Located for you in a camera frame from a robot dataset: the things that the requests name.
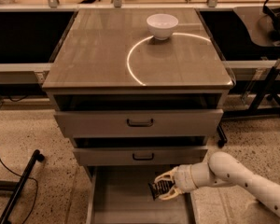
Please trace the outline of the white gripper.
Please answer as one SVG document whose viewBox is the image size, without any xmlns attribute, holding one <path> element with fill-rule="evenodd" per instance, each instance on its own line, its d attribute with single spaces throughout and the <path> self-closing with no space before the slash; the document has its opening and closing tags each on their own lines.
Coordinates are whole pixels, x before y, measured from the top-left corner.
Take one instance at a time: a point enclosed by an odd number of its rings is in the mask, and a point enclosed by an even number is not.
<svg viewBox="0 0 280 224">
<path fill-rule="evenodd" d="M 160 181 L 175 182 L 175 187 L 163 189 L 159 198 L 163 201 L 168 201 L 182 193 L 189 193 L 196 190 L 197 186 L 192 177 L 191 168 L 191 165 L 179 165 L 176 166 L 173 171 L 158 175 L 154 179 L 155 183 Z"/>
</svg>

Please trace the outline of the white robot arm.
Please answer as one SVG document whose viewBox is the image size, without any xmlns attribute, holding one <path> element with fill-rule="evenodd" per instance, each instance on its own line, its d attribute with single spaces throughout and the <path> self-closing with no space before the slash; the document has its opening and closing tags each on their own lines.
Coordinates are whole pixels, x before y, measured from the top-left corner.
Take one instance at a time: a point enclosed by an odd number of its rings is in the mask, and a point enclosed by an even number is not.
<svg viewBox="0 0 280 224">
<path fill-rule="evenodd" d="M 154 200 L 171 200 L 203 187 L 239 186 L 280 217 L 280 185 L 254 174 L 226 152 L 207 162 L 183 164 L 157 176 L 149 185 Z"/>
</svg>

